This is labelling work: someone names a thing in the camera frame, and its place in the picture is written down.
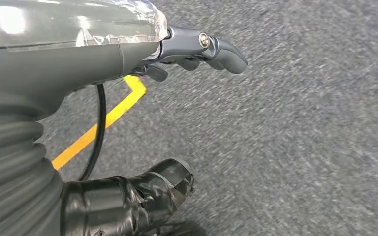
floor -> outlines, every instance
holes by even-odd
[[[169,24],[232,41],[232,75],[171,66],[106,133],[92,178],[168,157],[197,189],[174,217],[209,236],[378,236],[378,0],[153,0]],[[129,93],[108,82],[108,109]],[[93,87],[43,121],[55,158],[96,123]],[[78,178],[92,145],[61,169]]]

